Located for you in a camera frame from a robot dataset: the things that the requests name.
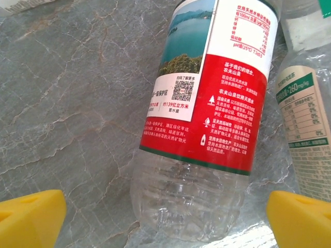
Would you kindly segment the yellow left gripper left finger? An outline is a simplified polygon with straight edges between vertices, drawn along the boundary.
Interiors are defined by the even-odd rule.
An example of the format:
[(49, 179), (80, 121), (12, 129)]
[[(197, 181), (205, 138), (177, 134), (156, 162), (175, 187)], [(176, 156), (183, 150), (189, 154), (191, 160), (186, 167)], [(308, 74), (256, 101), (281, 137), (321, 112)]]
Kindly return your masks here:
[(54, 247), (66, 216), (61, 190), (1, 202), (1, 247)]

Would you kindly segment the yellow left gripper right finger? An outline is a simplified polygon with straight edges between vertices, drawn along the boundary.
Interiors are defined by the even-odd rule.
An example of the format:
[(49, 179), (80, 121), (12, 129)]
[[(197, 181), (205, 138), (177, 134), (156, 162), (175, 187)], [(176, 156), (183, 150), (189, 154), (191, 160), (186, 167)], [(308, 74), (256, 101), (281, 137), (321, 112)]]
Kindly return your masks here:
[(330, 247), (330, 203), (273, 191), (266, 215), (279, 247)]

